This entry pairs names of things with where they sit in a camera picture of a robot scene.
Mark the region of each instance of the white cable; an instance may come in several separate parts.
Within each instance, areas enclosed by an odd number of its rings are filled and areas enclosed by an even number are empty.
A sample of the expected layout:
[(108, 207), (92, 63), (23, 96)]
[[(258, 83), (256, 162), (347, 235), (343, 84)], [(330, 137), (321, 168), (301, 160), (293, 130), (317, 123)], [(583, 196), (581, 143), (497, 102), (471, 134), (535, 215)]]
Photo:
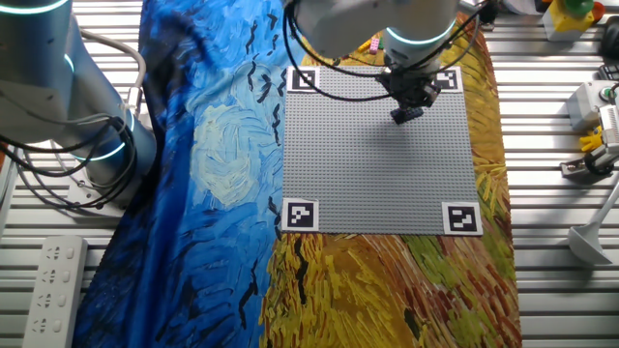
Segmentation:
[(146, 75), (146, 61), (144, 61), (144, 57), (142, 57), (138, 51), (124, 43), (112, 40), (110, 38), (106, 38), (105, 36), (99, 34), (91, 33), (84, 29), (79, 29), (79, 33), (85, 39), (94, 40), (100, 44), (108, 45), (131, 55), (132, 58), (135, 59), (135, 62), (137, 62), (137, 79), (135, 80), (133, 87), (139, 88), (142, 86), (142, 82), (144, 82), (144, 76)]

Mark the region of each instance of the starry night fabric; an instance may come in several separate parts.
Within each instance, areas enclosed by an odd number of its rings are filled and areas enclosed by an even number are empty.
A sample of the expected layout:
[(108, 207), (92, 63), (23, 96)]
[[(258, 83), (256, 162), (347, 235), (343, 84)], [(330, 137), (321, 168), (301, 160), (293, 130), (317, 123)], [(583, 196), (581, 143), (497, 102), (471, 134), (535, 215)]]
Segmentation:
[(158, 158), (80, 306), (75, 347), (258, 346), (280, 219), (281, 16), (278, 0), (144, 1)]

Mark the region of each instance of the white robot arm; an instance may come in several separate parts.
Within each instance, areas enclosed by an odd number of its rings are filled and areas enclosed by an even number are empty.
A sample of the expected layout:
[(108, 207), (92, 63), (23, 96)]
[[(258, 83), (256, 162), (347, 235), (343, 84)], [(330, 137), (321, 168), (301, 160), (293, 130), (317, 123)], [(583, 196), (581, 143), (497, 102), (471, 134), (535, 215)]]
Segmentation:
[[(495, 1), (485, 0), (473, 5), (459, 0), (288, 0), (284, 3), (284, 22), (292, 23), (289, 30), (293, 38), (299, 40), (295, 34), (296, 26), (316, 52), (334, 59), (354, 51), (384, 29), (388, 68), (376, 76), (363, 77), (375, 77), (388, 95), (347, 101), (369, 102), (392, 97), (399, 105), (392, 116), (401, 124), (422, 115), (420, 107), (433, 104), (440, 92), (433, 84), (435, 75), (440, 72), (440, 53), (472, 20), (477, 20), (476, 33), (480, 23), (492, 22), (497, 13)], [(453, 32), (458, 10), (471, 17)], [(320, 61), (311, 51), (306, 51)], [(313, 87), (324, 96), (333, 98)]]
[[(141, 80), (124, 102), (86, 51), (82, 35), (71, 0), (0, 0), (0, 142), (25, 151), (32, 149), (26, 143), (53, 140), (64, 149), (48, 152), (71, 153), (81, 161), (86, 184), (105, 199), (65, 202), (67, 208), (100, 207), (111, 199), (122, 206), (153, 163), (155, 138), (134, 115)], [(20, 159), (0, 150), (15, 161), (28, 160), (27, 151)]]

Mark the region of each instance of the power strip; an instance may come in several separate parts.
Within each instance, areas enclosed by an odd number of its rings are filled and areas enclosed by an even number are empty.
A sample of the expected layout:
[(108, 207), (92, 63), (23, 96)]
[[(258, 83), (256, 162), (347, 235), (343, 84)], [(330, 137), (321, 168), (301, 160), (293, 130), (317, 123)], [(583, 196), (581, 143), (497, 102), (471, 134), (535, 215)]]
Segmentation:
[(77, 236), (43, 243), (23, 348), (70, 348), (88, 244)]

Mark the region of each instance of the slotted metal surface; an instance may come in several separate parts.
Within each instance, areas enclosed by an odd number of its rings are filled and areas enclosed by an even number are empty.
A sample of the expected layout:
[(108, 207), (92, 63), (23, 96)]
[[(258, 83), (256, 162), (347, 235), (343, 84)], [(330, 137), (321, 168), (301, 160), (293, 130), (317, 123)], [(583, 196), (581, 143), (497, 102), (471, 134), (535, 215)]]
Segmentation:
[[(603, 3), (609, 13), (619, 14), (619, 0)], [(141, 2), (74, 1), (74, 11), (86, 29), (137, 47)], [(527, 348), (619, 347), (619, 266), (582, 269), (565, 244), (569, 226), (585, 223), (602, 206), (616, 175), (582, 187), (562, 179), (558, 167), (581, 156), (565, 101), (580, 83), (594, 78), (602, 63), (595, 53), (598, 30), (589, 30), (574, 45), (548, 43), (540, 16), (503, 16), (486, 33), (499, 84)], [(137, 74), (133, 60), (98, 43), (86, 46), (126, 96)], [(36, 159), (38, 166), (57, 166), (52, 157)], [(67, 194), (67, 180), (48, 182)], [(16, 180), (0, 240), (0, 347), (21, 345), (43, 239), (65, 234), (87, 239), (85, 291), (116, 223), (67, 217), (44, 206)], [(602, 246), (617, 265), (618, 228), (619, 205), (601, 231)]]

